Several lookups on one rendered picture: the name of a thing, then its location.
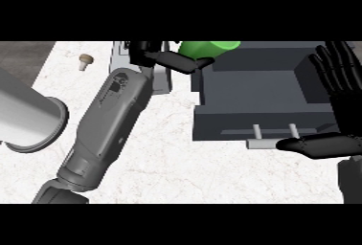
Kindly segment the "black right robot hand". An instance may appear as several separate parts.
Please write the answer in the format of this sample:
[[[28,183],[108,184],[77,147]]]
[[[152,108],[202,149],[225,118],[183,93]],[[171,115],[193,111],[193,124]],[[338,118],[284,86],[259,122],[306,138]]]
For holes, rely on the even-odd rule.
[[[309,55],[329,96],[338,132],[278,141],[276,149],[310,159],[362,155],[362,63],[344,41],[326,41]]]

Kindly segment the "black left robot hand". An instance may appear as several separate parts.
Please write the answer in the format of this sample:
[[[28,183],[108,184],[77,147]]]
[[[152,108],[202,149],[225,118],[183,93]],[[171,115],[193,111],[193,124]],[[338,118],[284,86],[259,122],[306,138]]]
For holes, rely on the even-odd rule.
[[[152,68],[165,68],[189,75],[214,63],[213,57],[191,58],[173,51],[161,51],[161,41],[130,41],[127,43],[130,63]]]

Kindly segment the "green cup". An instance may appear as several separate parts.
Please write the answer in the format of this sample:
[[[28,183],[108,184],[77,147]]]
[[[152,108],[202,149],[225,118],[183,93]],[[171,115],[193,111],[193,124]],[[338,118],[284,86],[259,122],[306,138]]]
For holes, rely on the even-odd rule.
[[[180,44],[179,53],[193,59],[217,57],[235,50],[239,45],[239,41],[185,41]]]

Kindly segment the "dark grey open drawer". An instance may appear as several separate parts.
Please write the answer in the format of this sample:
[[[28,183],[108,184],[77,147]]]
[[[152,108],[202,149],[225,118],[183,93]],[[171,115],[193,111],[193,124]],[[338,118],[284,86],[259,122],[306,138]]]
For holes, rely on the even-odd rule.
[[[309,60],[319,41],[245,41],[191,76],[205,113],[332,111]]]

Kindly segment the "dark grey drawer front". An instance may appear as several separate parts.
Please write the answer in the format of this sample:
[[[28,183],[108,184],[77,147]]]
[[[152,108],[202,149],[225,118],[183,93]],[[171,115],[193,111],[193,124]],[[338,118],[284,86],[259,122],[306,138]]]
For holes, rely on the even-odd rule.
[[[193,141],[239,141],[254,138],[257,124],[263,139],[291,137],[290,124],[294,123],[301,136],[338,132],[334,114],[316,113],[238,113],[195,114]]]

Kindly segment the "pale grey appliance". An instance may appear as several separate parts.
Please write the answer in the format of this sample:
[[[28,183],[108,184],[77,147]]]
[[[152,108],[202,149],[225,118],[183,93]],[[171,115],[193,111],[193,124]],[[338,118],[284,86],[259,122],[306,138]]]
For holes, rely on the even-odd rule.
[[[128,50],[124,48],[124,41],[115,41],[112,47],[109,72],[117,68],[128,68],[140,72],[140,68],[130,63]],[[171,70],[160,65],[154,66],[152,94],[168,94],[173,90]]]

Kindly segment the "small brown mushroom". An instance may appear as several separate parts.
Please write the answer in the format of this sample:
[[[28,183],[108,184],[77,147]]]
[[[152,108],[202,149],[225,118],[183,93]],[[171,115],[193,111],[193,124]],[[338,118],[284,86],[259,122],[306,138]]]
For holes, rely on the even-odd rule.
[[[89,64],[93,63],[93,57],[87,54],[80,55],[80,70],[83,71]]]

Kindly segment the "grey cylindrical pot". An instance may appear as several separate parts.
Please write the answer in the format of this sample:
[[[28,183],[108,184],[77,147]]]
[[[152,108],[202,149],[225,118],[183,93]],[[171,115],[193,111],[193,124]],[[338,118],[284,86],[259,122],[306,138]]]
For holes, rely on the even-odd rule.
[[[44,97],[0,68],[0,142],[19,153],[43,150],[61,136],[69,119],[65,103]]]

